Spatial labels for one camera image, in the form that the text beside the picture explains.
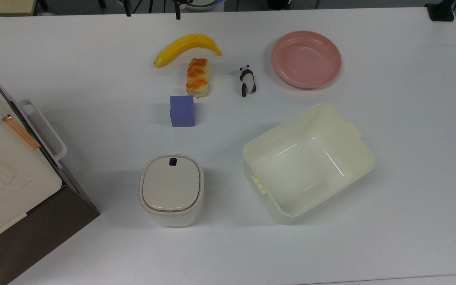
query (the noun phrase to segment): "chair leg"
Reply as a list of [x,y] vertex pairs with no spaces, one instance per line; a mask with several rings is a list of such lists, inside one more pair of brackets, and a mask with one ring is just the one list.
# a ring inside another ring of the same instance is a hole
[[47,11],[49,9],[49,5],[47,4],[47,1],[45,0],[38,0],[38,3],[40,4],[40,6],[42,6],[42,9],[44,11]]

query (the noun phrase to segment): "bread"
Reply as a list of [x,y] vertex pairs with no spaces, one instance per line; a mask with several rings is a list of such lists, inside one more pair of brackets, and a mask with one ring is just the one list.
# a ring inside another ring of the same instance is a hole
[[186,92],[193,97],[205,97],[209,90],[210,63],[206,58],[193,58],[188,68]]

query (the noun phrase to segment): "storage box handle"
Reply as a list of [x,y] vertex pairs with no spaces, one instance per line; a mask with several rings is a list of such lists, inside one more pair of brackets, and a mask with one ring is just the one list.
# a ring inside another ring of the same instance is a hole
[[349,127],[353,132],[355,132],[355,135],[356,135],[357,137],[362,137],[362,134],[357,130],[357,128],[355,128],[355,126],[353,125],[353,123],[348,122],[347,124],[348,124],[348,127]]
[[253,176],[252,178],[253,178],[253,181],[255,182],[256,186],[258,186],[258,188],[260,189],[262,194],[268,193],[268,189],[263,185],[263,182],[261,182],[261,179],[257,175]]
[[36,105],[29,99],[24,99],[22,101],[19,101],[17,103],[17,106],[22,109],[24,108],[24,106],[27,106],[27,105],[30,105],[31,107],[33,107],[33,109],[35,110],[35,112],[38,114],[38,116],[40,116],[40,119],[42,119],[43,123],[45,124],[45,126],[49,129],[49,131],[52,133],[52,135],[54,135],[55,139],[57,140],[58,144],[60,145],[60,151],[58,151],[55,155],[52,155],[52,159],[54,159],[54,161],[56,163],[59,162],[60,159],[62,159],[63,157],[65,157],[65,155],[67,154],[68,152],[68,149],[67,149],[67,146],[65,145],[65,143],[62,141],[62,139],[59,137],[59,135],[56,133],[56,131],[54,130],[54,128],[52,128],[52,126],[50,125],[49,121],[47,121],[47,119],[45,118],[45,116],[42,114],[42,112],[40,111],[40,109],[38,109],[38,107],[36,107]]

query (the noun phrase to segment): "panda figurine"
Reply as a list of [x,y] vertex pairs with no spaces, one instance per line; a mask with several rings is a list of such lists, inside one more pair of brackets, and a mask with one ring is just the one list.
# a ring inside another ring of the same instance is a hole
[[240,81],[242,81],[242,97],[245,97],[248,92],[256,92],[255,75],[249,69],[249,65],[240,67]]

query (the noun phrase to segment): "plastic plate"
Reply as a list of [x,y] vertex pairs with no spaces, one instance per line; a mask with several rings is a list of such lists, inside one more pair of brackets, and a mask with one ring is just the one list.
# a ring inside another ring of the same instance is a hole
[[335,44],[312,31],[282,36],[272,49],[272,65],[279,77],[298,88],[313,89],[330,84],[342,60]]

